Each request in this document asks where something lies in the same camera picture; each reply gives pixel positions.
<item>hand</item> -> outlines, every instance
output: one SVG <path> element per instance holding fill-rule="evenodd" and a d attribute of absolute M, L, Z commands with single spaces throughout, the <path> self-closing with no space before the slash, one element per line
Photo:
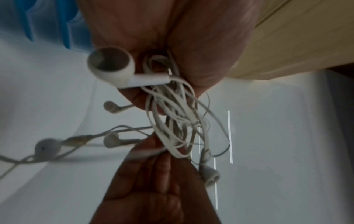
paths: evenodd
<path fill-rule="evenodd" d="M 197 97 L 218 83 L 238 60 L 256 22 L 260 0 L 78 0 L 94 45 L 120 46 L 136 72 L 148 53 L 169 49 Z M 140 88 L 120 90 L 144 108 Z"/>
<path fill-rule="evenodd" d="M 152 135 L 132 151 L 161 146 L 157 136 Z M 169 152 L 140 161 L 124 161 L 91 224 L 183 223 L 180 187 L 170 171 Z"/>

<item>white earbud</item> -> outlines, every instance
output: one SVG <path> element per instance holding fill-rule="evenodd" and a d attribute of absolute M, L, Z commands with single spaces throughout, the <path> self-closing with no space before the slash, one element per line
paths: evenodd
<path fill-rule="evenodd" d="M 170 82 L 170 76 L 167 73 L 134 74 L 133 57 L 129 52 L 118 47 L 101 48 L 92 52 L 88 57 L 87 65 L 97 78 L 118 89 L 161 85 Z"/>
<path fill-rule="evenodd" d="M 61 150 L 62 141 L 52 138 L 47 138 L 39 141 L 34 148 L 34 160 L 49 161 L 53 159 Z"/>
<path fill-rule="evenodd" d="M 114 148 L 122 145 L 137 144 L 140 139 L 119 139 L 119 135 L 116 132 L 108 132 L 103 139 L 103 144 L 106 148 Z"/>
<path fill-rule="evenodd" d="M 134 107 L 134 105 L 127 105 L 127 106 L 120 107 L 112 101 L 107 101 L 103 104 L 103 108 L 106 111 L 111 112 L 112 114 L 118 114 L 132 107 Z"/>
<path fill-rule="evenodd" d="M 202 176 L 206 187 L 214 185 L 220 179 L 220 173 L 209 166 L 201 166 L 199 168 L 199 173 Z"/>

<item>palm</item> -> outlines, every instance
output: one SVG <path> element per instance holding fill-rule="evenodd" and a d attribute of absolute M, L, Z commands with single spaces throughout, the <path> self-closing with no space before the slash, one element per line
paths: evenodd
<path fill-rule="evenodd" d="M 155 148 L 157 142 L 152 136 L 133 150 Z M 180 190 L 171 180 L 170 156 L 123 162 L 91 223 L 182 223 Z"/>
<path fill-rule="evenodd" d="M 147 53 L 172 52 L 183 77 L 201 95 L 219 82 L 244 49 L 260 0 L 78 0 L 96 47 L 132 53 L 136 71 Z M 121 91 L 143 108 L 140 89 Z"/>

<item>white surface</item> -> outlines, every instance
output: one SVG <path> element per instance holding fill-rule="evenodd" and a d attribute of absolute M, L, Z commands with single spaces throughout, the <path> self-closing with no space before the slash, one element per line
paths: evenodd
<path fill-rule="evenodd" d="M 86 55 L 0 40 L 0 155 L 21 160 L 47 137 L 66 138 L 86 114 L 95 79 Z M 19 166 L 0 180 L 0 203 L 46 163 Z M 12 164 L 0 160 L 0 176 Z"/>
<path fill-rule="evenodd" d="M 318 100 L 330 98 L 323 95 L 327 87 L 319 75 L 308 74 L 304 83 L 297 78 L 226 79 L 209 91 L 211 110 L 226 128 L 230 111 L 233 164 L 229 153 L 215 160 L 221 174 L 217 212 L 223 223 L 353 223 L 348 209 L 353 197 L 346 191 L 353 188 L 353 175 L 335 115 L 327 113 L 333 109 L 330 100 Z M 128 103 L 115 89 L 98 82 L 77 134 L 98 133 L 118 124 L 148 125 L 144 111 L 107 113 L 106 100 Z M 217 153 L 227 142 L 210 121 L 211 149 Z M 193 159 L 198 162 L 198 157 L 196 146 Z M 1 223 L 88 223 L 121 161 L 121 153 L 83 148 L 49 163 L 0 205 Z M 216 205 L 215 188 L 208 193 Z"/>

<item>earbud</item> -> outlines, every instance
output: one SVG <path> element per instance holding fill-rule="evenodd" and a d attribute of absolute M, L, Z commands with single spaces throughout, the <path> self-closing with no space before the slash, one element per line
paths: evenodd
<path fill-rule="evenodd" d="M 88 57 L 87 65 L 97 78 L 118 89 L 170 82 L 170 76 L 167 73 L 135 75 L 133 57 L 129 52 L 118 47 L 106 47 L 92 52 Z"/>
<path fill-rule="evenodd" d="M 116 132 L 108 132 L 103 139 L 103 144 L 106 148 L 114 148 L 122 145 L 137 144 L 140 139 L 119 139 L 119 135 Z"/>
<path fill-rule="evenodd" d="M 220 179 L 220 173 L 209 166 L 201 166 L 199 168 L 199 173 L 202 176 L 206 187 L 214 185 Z"/>
<path fill-rule="evenodd" d="M 52 138 L 47 138 L 39 141 L 34 148 L 34 160 L 48 161 L 53 159 L 61 150 L 62 141 Z"/>
<path fill-rule="evenodd" d="M 134 107 L 134 105 L 127 105 L 127 106 L 120 107 L 112 101 L 107 101 L 103 104 L 103 108 L 106 111 L 111 112 L 112 114 L 118 114 L 132 107 Z"/>

